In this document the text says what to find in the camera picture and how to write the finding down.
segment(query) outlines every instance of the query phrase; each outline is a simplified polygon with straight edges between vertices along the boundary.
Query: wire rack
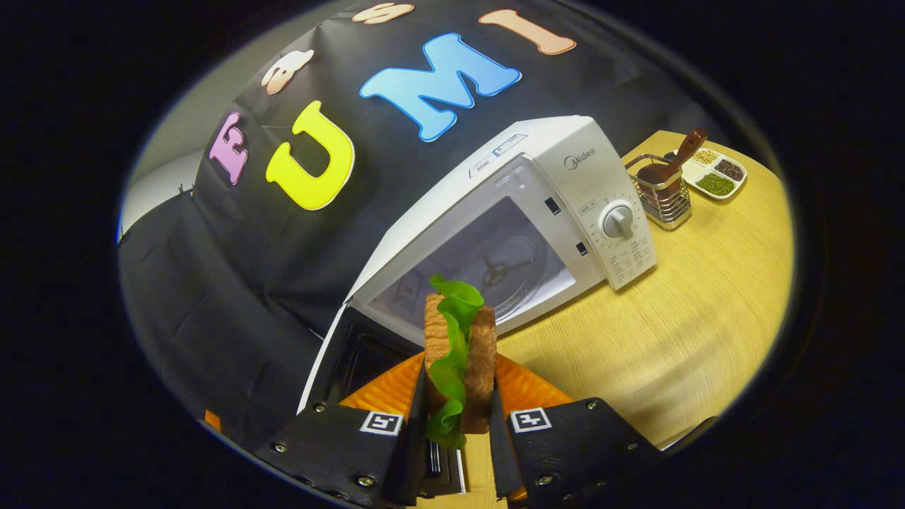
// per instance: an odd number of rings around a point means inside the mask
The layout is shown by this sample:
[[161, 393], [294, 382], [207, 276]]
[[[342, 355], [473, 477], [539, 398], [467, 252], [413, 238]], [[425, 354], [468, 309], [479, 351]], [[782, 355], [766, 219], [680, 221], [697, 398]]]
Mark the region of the wire rack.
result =
[[[631, 168], [645, 159], [649, 159], [651, 163], [670, 163], [668, 159], [661, 158], [660, 156], [642, 154], [637, 158], [632, 159], [625, 165], [625, 168]], [[685, 220], [691, 216], [691, 198], [689, 197], [688, 186], [685, 184], [685, 179], [681, 177], [681, 168], [675, 175], [661, 184], [651, 184], [650, 182], [638, 178], [637, 175], [630, 175], [630, 177], [634, 182], [635, 191], [641, 199], [644, 213], [650, 217], [654, 223], [660, 225], [660, 227], [667, 230], [678, 228], [679, 225], [684, 223]], [[669, 196], [663, 196], [663, 190], [672, 185], [677, 179], [680, 181], [679, 190]]]

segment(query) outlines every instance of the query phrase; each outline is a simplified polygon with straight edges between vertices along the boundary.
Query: blue letter m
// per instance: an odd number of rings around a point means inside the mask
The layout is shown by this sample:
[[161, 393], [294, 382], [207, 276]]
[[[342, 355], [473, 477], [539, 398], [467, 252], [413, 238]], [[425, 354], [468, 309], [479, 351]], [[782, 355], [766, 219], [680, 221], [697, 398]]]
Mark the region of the blue letter m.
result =
[[424, 98], [470, 108], [474, 99], [465, 87], [463, 75], [485, 97], [496, 95], [521, 79], [518, 69], [503, 67], [474, 51], [458, 34], [434, 37], [423, 49], [432, 71], [384, 69], [365, 82], [358, 93], [361, 97], [376, 95], [392, 102], [421, 126], [418, 138], [423, 141], [440, 138], [456, 119], [452, 111], [438, 111]]

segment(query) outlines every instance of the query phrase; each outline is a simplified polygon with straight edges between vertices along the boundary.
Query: black cloth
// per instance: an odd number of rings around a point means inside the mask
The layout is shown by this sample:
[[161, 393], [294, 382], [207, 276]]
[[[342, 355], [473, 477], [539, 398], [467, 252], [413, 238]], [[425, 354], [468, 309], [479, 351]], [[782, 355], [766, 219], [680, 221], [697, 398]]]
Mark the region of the black cloth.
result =
[[139, 219], [119, 269], [138, 343], [192, 414], [244, 447], [295, 415], [320, 339], [230, 268], [189, 195]]
[[[354, 23], [370, 7], [350, 7], [304, 34], [253, 76], [222, 121], [236, 111], [248, 160], [236, 185], [203, 158], [194, 197], [162, 204], [130, 228], [119, 249], [120, 275], [136, 336], [157, 373], [191, 411], [211, 409], [244, 447], [294, 415], [319, 347], [353, 282], [384, 232], [419, 197], [487, 139], [518, 120], [581, 114], [594, 118], [623, 155], [656, 130], [720, 125], [657, 65], [593, 19], [548, 1], [519, 14], [577, 47], [560, 55], [497, 25], [479, 24], [501, 1], [415, 1], [384, 24]], [[358, 91], [387, 67], [430, 70], [422, 46], [456, 32], [522, 78], [493, 97], [474, 93], [472, 109], [439, 139], [388, 101]], [[285, 53], [313, 49], [312, 61], [275, 95], [262, 76]], [[321, 210], [300, 208], [265, 169], [285, 141], [306, 168], [326, 153], [291, 125], [312, 101], [355, 144], [348, 183]], [[205, 152], [219, 131], [212, 132]]]

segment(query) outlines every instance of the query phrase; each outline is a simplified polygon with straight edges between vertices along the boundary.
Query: light wood tabletop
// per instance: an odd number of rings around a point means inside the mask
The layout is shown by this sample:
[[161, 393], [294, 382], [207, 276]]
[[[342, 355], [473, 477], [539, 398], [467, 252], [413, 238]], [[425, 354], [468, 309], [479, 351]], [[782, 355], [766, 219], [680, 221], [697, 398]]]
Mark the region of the light wood tabletop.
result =
[[[684, 138], [658, 131], [623, 163], [662, 156]], [[655, 445], [718, 416], [741, 393], [773, 345], [792, 287], [782, 182], [733, 149], [703, 148], [748, 171], [733, 197], [713, 200], [689, 186], [688, 221], [666, 231], [648, 220], [653, 269], [618, 292], [600, 283], [497, 345], [572, 398], [602, 398]], [[469, 493], [419, 499], [418, 507], [506, 507], [496, 500], [490, 436], [469, 435], [463, 455]]]

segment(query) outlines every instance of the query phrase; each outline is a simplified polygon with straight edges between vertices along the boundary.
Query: lettuce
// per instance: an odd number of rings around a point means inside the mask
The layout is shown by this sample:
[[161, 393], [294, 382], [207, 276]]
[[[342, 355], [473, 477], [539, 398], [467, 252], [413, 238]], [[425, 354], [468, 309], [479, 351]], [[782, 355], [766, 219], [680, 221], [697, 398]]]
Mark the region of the lettuce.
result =
[[478, 289], [459, 281], [446, 281], [436, 274], [431, 284], [445, 297], [437, 311], [446, 319], [450, 351], [431, 364], [427, 376], [434, 386], [449, 398], [442, 408], [427, 420], [426, 436], [448, 449], [465, 447], [465, 435], [459, 429], [459, 417], [465, 409], [465, 365], [472, 340], [472, 322], [484, 305]]

